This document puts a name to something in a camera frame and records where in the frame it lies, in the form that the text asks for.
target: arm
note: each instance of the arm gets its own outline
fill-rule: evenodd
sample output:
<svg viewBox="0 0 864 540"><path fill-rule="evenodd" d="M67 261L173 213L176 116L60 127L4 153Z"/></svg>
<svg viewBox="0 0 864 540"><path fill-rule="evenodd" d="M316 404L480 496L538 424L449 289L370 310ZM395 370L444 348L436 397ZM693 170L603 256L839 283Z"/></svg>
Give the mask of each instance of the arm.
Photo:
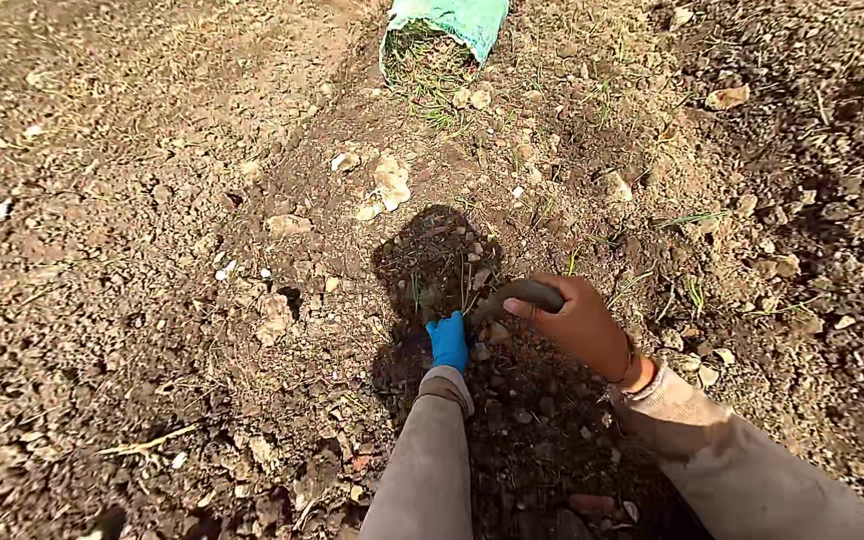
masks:
<svg viewBox="0 0 864 540"><path fill-rule="evenodd" d="M462 375L469 355L462 313L426 329L433 367L418 387L362 523L364 540L473 538L464 419L474 406Z"/></svg>
<svg viewBox="0 0 864 540"><path fill-rule="evenodd" d="M506 300L506 310L612 383L623 431L657 451L662 471L718 540L864 538L864 501L848 487L636 354L581 277L535 278L559 289L562 310L553 315L517 300Z"/></svg>

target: wrist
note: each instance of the wrist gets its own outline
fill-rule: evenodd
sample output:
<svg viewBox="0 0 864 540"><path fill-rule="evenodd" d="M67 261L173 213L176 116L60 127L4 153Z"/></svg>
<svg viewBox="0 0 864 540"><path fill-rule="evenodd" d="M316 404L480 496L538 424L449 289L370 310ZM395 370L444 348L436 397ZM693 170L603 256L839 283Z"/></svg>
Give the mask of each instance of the wrist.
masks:
<svg viewBox="0 0 864 540"><path fill-rule="evenodd" d="M635 394L652 383L657 371L655 362L648 356L633 354L629 371L618 382L618 389L629 394Z"/></svg>

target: finger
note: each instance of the finger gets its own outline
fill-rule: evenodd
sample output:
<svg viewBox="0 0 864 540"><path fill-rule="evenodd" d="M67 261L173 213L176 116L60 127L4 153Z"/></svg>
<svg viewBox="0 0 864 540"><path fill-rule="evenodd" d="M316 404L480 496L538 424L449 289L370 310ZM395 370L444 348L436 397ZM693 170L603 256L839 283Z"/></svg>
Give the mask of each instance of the finger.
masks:
<svg viewBox="0 0 864 540"><path fill-rule="evenodd" d="M582 294L582 288L589 286L582 277L556 276L548 272L536 272L533 274L532 279L558 289L562 300L566 302L579 298Z"/></svg>
<svg viewBox="0 0 864 540"><path fill-rule="evenodd" d="M518 298L508 298L502 302L502 308L505 309L506 312L515 315L519 319L528 321L533 324L539 330L542 330L543 327L548 322L549 317L552 315L547 311L543 311L538 307L535 307L533 304L528 301L522 301Z"/></svg>

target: hand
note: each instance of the hand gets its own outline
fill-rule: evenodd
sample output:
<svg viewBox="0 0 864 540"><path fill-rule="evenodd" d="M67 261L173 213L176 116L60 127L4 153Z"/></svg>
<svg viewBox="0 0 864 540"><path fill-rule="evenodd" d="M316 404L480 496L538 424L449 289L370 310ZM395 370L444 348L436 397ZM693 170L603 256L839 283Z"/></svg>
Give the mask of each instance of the hand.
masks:
<svg viewBox="0 0 864 540"><path fill-rule="evenodd" d="M547 337L557 339L609 382L624 383L630 372L635 371L630 370L629 340L593 286L582 277L538 273L532 279L558 289L565 300L561 311L549 313L515 298L505 300L505 311L529 321Z"/></svg>
<svg viewBox="0 0 864 540"><path fill-rule="evenodd" d="M469 363L469 348L466 347L462 311L453 311L451 317L425 325L425 331L432 338L432 367L452 366L464 374Z"/></svg>

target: cuff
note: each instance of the cuff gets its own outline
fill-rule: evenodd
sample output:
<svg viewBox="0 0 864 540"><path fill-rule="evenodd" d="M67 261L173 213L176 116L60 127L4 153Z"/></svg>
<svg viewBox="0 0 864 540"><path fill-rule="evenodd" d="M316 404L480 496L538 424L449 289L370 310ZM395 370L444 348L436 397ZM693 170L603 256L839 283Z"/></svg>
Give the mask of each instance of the cuff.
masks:
<svg viewBox="0 0 864 540"><path fill-rule="evenodd" d="M469 418L475 412L473 396L462 377L462 373L452 366L441 365L429 370L418 386L418 397L438 396L459 404L462 416Z"/></svg>

